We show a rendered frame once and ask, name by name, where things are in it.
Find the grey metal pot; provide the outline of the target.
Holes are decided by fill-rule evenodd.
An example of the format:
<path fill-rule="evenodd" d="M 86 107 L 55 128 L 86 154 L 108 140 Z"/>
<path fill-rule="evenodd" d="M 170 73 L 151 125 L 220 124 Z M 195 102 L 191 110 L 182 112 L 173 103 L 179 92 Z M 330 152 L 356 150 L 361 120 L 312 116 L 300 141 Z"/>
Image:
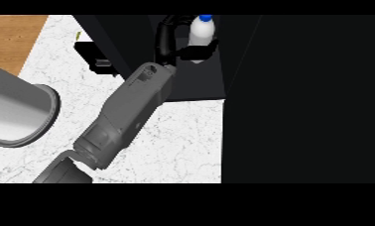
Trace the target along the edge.
<path fill-rule="evenodd" d="M 34 143 L 52 128 L 61 112 L 61 95 L 0 68 L 0 147 Z"/>

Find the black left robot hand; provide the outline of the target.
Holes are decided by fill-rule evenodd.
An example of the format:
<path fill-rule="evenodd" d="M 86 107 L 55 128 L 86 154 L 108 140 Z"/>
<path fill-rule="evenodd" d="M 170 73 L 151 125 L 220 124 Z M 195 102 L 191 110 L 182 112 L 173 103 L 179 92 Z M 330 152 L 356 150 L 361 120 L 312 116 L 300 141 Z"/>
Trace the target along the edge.
<path fill-rule="evenodd" d="M 177 65 L 177 60 L 189 60 L 192 51 L 188 46 L 177 48 L 175 32 L 179 26 L 188 26 L 191 31 L 191 23 L 200 15 L 169 15 L 158 23 L 155 34 L 155 62 L 161 65 Z M 210 48 L 214 51 L 219 46 L 219 40 L 214 38 Z"/>

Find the dark grey cabinet door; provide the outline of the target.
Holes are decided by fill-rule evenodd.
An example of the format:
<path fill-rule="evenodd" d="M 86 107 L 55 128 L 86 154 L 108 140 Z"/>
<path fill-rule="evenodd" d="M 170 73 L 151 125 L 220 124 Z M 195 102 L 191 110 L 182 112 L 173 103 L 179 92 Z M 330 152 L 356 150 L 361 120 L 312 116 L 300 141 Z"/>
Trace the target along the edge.
<path fill-rule="evenodd" d="M 265 16 L 225 104 L 228 182 L 375 181 L 375 16 Z"/>

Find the white bottle with blue cap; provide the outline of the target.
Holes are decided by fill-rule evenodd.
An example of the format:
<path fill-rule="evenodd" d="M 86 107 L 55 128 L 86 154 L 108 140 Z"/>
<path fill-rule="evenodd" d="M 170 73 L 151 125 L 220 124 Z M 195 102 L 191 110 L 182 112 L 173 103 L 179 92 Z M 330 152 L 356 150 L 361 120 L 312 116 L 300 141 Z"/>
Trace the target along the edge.
<path fill-rule="evenodd" d="M 200 15 L 191 23 L 188 48 L 192 51 L 189 60 L 200 64 L 213 55 L 210 44 L 214 40 L 216 24 L 211 15 Z"/>

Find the brown wooden board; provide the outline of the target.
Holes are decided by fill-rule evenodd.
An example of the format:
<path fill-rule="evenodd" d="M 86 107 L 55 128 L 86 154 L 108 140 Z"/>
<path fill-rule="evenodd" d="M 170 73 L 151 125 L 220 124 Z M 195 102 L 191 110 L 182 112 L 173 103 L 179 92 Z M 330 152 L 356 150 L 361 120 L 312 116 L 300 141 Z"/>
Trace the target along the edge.
<path fill-rule="evenodd" d="M 48 15 L 0 15 L 0 68 L 20 75 Z"/>

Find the black box-shaped object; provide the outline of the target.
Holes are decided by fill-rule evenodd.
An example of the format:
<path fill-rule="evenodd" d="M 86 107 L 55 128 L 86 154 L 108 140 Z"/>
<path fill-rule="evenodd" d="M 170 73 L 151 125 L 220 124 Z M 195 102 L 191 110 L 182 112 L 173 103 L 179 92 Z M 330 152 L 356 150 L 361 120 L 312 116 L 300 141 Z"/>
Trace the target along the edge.
<path fill-rule="evenodd" d="M 77 32 L 74 49 L 89 64 L 90 71 L 101 75 L 118 76 L 113 63 L 104 55 L 95 40 L 84 31 Z"/>

